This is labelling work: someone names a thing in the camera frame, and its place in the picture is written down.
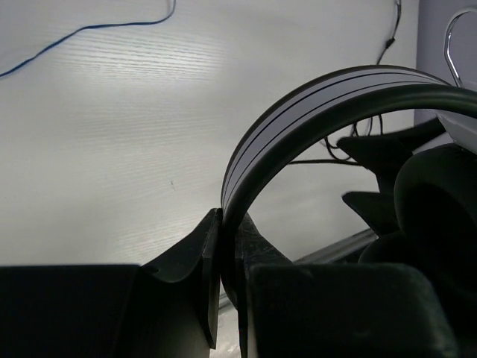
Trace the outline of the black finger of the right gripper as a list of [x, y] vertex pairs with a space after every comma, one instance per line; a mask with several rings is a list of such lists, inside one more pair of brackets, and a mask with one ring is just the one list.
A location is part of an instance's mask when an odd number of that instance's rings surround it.
[[445, 133], [438, 119], [387, 134], [343, 137], [338, 147], [373, 173], [396, 174], [413, 152]]

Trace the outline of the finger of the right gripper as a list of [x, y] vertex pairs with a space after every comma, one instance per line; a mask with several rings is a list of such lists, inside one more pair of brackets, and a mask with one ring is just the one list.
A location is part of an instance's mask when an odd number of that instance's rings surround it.
[[343, 202], [379, 237], [403, 237], [399, 228], [394, 197], [380, 192], [347, 192]]

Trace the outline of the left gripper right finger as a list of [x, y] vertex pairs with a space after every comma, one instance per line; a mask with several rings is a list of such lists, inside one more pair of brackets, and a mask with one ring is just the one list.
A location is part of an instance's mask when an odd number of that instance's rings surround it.
[[286, 312], [294, 293], [292, 262], [245, 216], [235, 237], [238, 328], [243, 357], [283, 357], [287, 353]]

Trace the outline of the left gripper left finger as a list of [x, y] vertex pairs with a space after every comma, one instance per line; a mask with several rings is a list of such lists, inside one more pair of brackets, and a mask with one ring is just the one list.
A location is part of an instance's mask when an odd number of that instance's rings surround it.
[[211, 349], [215, 349], [217, 344], [221, 222], [222, 210], [211, 209], [191, 233], [142, 266], [163, 283], [185, 286]]

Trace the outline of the white black headphones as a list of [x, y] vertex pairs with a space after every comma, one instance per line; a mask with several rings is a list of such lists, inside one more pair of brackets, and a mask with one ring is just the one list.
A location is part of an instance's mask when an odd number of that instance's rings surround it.
[[241, 138], [230, 158], [221, 189], [224, 288], [238, 303], [235, 234], [266, 185], [296, 156], [334, 132], [384, 113], [431, 109], [453, 141], [476, 152], [476, 91], [464, 87], [451, 58], [455, 23], [476, 6], [450, 19], [443, 56], [453, 84], [416, 69], [366, 65], [341, 69], [298, 87], [269, 107]]

